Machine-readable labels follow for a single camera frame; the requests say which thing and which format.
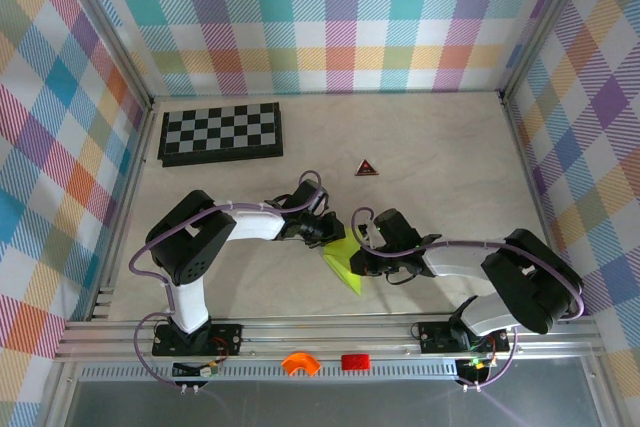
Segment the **lime green paper sheet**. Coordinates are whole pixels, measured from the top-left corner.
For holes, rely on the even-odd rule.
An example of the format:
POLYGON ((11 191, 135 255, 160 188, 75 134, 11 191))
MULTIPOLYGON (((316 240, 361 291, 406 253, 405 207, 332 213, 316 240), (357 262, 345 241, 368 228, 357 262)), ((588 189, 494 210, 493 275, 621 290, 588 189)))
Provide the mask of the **lime green paper sheet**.
POLYGON ((345 285, 355 294, 360 295, 361 277, 352 273, 350 267, 350 259, 359 251, 360 244, 356 241, 351 228, 345 230, 345 235, 345 238, 333 241, 324 247, 323 259, 345 285))

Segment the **shiny metal sheet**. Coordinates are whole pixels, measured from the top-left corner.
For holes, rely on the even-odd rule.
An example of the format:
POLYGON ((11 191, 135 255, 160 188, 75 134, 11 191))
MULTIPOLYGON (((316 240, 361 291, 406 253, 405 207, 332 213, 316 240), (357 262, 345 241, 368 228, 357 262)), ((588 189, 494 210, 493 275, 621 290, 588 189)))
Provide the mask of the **shiny metal sheet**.
POLYGON ((601 427, 573 386, 507 383, 481 393, 447 383, 229 382, 180 394, 155 382, 83 382, 65 427, 601 427))

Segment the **black and grey chessboard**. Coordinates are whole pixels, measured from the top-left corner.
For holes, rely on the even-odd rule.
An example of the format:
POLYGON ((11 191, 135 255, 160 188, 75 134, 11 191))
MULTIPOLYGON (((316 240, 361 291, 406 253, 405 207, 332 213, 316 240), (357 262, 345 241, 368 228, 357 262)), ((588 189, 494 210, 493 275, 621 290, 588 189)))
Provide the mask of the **black and grey chessboard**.
POLYGON ((163 114, 157 158, 163 167, 281 157, 277 102, 163 114))

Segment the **small circuit board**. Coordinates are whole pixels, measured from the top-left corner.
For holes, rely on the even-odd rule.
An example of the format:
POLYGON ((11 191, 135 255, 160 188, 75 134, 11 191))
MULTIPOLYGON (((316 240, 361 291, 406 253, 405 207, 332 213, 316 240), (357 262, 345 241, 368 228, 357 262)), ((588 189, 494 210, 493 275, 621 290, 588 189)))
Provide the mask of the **small circuit board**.
POLYGON ((458 359, 456 361, 456 367, 458 374, 461 374, 463 370, 482 371, 489 372, 493 367, 497 366, 497 360, 495 357, 470 357, 464 359, 458 359))
POLYGON ((186 364, 174 362, 172 364, 172 375, 174 377, 203 377, 211 378, 219 373, 220 363, 217 361, 205 364, 186 364))

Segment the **orange curved plastic piece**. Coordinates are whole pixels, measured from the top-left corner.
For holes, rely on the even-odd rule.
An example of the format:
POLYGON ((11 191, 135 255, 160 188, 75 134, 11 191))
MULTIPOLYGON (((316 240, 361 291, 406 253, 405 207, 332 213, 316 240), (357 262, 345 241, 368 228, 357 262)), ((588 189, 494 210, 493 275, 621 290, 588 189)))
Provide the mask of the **orange curved plastic piece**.
POLYGON ((321 363, 310 353, 295 352, 281 362, 281 367, 289 376, 303 372, 307 376, 313 377, 320 371, 321 363))

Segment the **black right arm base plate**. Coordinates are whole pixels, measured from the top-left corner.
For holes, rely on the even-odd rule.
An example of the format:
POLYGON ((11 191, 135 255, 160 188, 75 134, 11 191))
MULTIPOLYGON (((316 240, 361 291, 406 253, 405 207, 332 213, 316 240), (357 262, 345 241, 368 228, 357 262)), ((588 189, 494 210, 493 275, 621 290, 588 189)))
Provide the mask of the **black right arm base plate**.
POLYGON ((423 354, 435 353, 500 353, 510 350, 505 330, 490 332, 484 336, 473 334, 460 323, 419 322, 417 340, 423 354))

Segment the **aluminium mounting rail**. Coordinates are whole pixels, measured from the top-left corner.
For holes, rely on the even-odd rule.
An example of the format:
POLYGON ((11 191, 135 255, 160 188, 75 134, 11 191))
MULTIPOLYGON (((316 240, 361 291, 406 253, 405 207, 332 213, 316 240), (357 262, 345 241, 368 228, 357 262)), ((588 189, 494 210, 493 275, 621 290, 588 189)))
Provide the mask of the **aluminium mounting rail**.
MULTIPOLYGON (((414 359, 421 355, 419 322, 444 322, 445 315, 339 315, 232 319, 243 326, 236 360, 282 360, 306 352, 319 360, 365 353, 374 360, 414 359)), ((135 321, 71 322, 55 360, 134 360, 135 321)), ((518 329, 517 359, 602 355, 604 343, 595 321, 582 317, 559 322, 546 335, 518 329)))

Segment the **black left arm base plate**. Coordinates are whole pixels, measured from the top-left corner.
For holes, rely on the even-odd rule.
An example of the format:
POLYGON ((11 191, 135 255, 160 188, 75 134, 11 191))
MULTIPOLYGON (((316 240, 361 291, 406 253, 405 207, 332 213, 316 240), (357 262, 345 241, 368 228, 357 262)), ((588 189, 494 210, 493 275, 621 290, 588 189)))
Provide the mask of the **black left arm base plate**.
POLYGON ((154 330, 152 355, 156 357, 228 357, 237 356, 242 343, 241 324, 205 323, 186 334, 174 324, 162 324, 154 330))

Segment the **aluminium frame post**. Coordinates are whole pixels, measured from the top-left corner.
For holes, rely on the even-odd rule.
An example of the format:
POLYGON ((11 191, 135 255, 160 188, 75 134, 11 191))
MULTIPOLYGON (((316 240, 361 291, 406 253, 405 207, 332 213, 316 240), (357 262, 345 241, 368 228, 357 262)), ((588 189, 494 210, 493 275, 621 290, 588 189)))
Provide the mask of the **aluminium frame post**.
POLYGON ((104 41, 133 95, 146 110, 151 110, 154 98, 107 15, 101 0, 79 0, 79 2, 86 11, 86 15, 98 36, 104 41))
POLYGON ((516 91, 525 80, 527 72, 532 67, 535 58, 556 25, 569 0, 545 0, 539 9, 539 16, 532 32, 516 57, 513 67, 506 78, 504 86, 499 90, 501 100, 508 104, 513 100, 516 91))

